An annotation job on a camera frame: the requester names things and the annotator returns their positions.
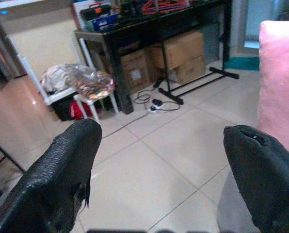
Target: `black metal stand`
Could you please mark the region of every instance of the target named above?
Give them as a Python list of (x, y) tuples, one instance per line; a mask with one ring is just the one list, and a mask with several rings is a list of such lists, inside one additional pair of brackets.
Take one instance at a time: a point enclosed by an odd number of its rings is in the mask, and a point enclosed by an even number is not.
[(21, 172), (25, 173), (25, 169), (15, 161), (11, 155), (9, 155), (1, 146), (0, 146), (0, 152), (4, 155), (2, 159), (0, 159), (0, 164), (1, 162), (5, 159), (8, 158)]
[[(167, 57), (166, 57), (166, 53), (165, 53), (165, 45), (164, 45), (164, 42), (162, 41), (161, 42), (161, 46), (162, 46), (162, 52), (163, 52), (163, 58), (164, 58), (164, 66), (165, 66), (165, 77), (166, 77), (166, 81), (167, 81), (167, 88), (168, 88), (168, 91), (165, 91), (163, 88), (159, 88), (159, 92), (162, 93), (163, 95), (167, 96), (168, 98), (172, 99), (173, 101), (177, 102), (178, 104), (181, 104), (183, 105), (184, 102), (183, 102), (183, 99), (180, 98), (181, 96), (184, 96), (184, 95), (187, 95), (201, 87), (204, 87), (208, 84), (211, 84), (213, 82), (216, 82), (220, 79), (223, 79), (225, 77), (230, 77), (230, 78), (233, 78), (233, 79), (239, 79), (239, 75), (238, 74), (235, 74), (235, 73), (230, 73), (230, 72), (226, 72), (225, 71), (225, 63), (229, 60), (229, 51), (230, 51), (230, 47), (229, 47), (229, 41), (230, 41), (230, 34), (231, 34), (231, 19), (232, 19), (232, 2), (228, 2), (224, 5), (224, 33), (221, 37), (221, 40), (222, 40), (222, 43), (223, 43), (223, 57), (222, 57), (222, 60), (223, 60), (223, 65), (222, 65), (222, 69), (217, 69), (217, 68), (214, 68), (214, 67), (210, 67), (209, 70), (211, 71), (211, 73), (209, 74), (206, 74), (204, 76), (201, 76), (199, 77), (198, 79), (195, 79), (191, 82), (188, 82), (186, 84), (183, 84), (181, 86), (178, 86), (176, 88), (173, 88), (171, 89), (170, 88), (170, 81), (169, 81), (169, 78), (168, 78), (168, 67), (167, 67)], [(179, 95), (173, 95), (172, 92), (173, 91), (176, 91), (176, 90), (179, 90), (187, 85), (190, 85), (196, 81), (199, 81), (201, 79), (204, 79), (206, 77), (209, 77), (213, 74), (221, 74), (220, 77), (216, 78), (216, 79), (213, 79), (209, 82), (206, 82), (202, 85), (199, 85), (197, 87), (194, 87), (186, 92), (183, 92)]]

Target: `red object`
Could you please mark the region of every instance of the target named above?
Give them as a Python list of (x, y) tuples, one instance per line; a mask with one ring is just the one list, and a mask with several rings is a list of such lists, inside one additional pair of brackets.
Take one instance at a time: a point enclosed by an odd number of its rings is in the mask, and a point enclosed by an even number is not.
[[(82, 103), (83, 104), (83, 108), (87, 114), (88, 117), (91, 117), (93, 114), (90, 110), (90, 107), (86, 104), (86, 103)], [(81, 120), (84, 118), (80, 107), (78, 106), (77, 102), (71, 102), (69, 105), (69, 113), (70, 113), (70, 117), (74, 120)]]
[[(159, 0), (159, 12), (160, 13), (169, 13), (173, 11), (178, 11), (186, 8), (187, 5), (185, 0)], [(149, 0), (141, 8), (144, 15), (153, 15), (156, 14), (156, 6), (154, 0)]]

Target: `tile floor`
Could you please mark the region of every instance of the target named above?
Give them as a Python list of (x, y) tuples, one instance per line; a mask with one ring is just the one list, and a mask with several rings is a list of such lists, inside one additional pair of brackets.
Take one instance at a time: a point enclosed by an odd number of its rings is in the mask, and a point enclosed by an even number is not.
[[(73, 232), (219, 232), (217, 204), (230, 170), (223, 129), (256, 126), (257, 120), (259, 73), (235, 72), (240, 80), (212, 83), (184, 96), (180, 110), (148, 115), (103, 139), (93, 167), (90, 208), (79, 215)], [(152, 95), (167, 100), (157, 90)], [(145, 113), (142, 105), (128, 116), (104, 113), (103, 134)], [(12, 80), (0, 91), (0, 144), (26, 169), (71, 124), (48, 111), (27, 77)], [(0, 183), (5, 189), (19, 178), (9, 162), (1, 164)]]

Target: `teal mat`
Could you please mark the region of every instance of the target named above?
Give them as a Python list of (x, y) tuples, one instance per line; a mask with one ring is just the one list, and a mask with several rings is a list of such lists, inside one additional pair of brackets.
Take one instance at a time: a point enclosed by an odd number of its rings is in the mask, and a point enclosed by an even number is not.
[(260, 70), (259, 57), (232, 57), (225, 64), (228, 69)]

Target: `cream wall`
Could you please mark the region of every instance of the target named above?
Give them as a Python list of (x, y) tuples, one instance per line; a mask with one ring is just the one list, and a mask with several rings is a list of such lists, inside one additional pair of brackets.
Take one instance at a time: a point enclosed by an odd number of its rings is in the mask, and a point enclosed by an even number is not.
[(76, 29), (67, 0), (9, 8), (0, 15), (7, 33), (40, 79), (50, 66), (76, 63), (71, 37)]

